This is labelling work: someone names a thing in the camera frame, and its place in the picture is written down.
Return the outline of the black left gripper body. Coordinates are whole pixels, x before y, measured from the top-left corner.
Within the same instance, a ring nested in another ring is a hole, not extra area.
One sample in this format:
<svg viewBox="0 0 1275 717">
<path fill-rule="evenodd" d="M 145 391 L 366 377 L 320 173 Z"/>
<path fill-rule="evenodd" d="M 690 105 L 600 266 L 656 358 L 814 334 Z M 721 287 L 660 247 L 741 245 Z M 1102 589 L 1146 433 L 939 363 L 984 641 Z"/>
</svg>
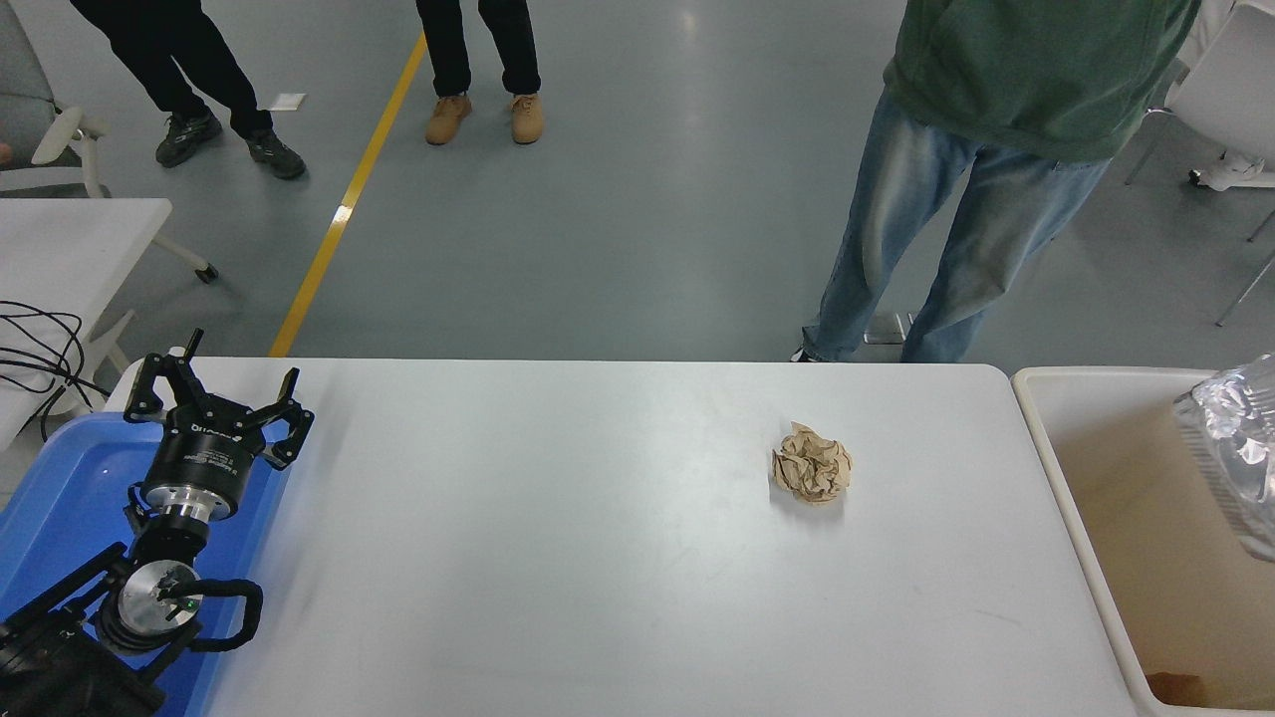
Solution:
<svg viewBox="0 0 1275 717">
<path fill-rule="evenodd" d="M 263 427 L 249 425 L 246 418 L 237 426 L 233 418 L 217 425 L 200 416 L 170 416 L 153 463 L 142 480 L 142 495 L 193 487 L 221 499 L 241 499 L 252 463 L 265 444 Z"/>
</svg>

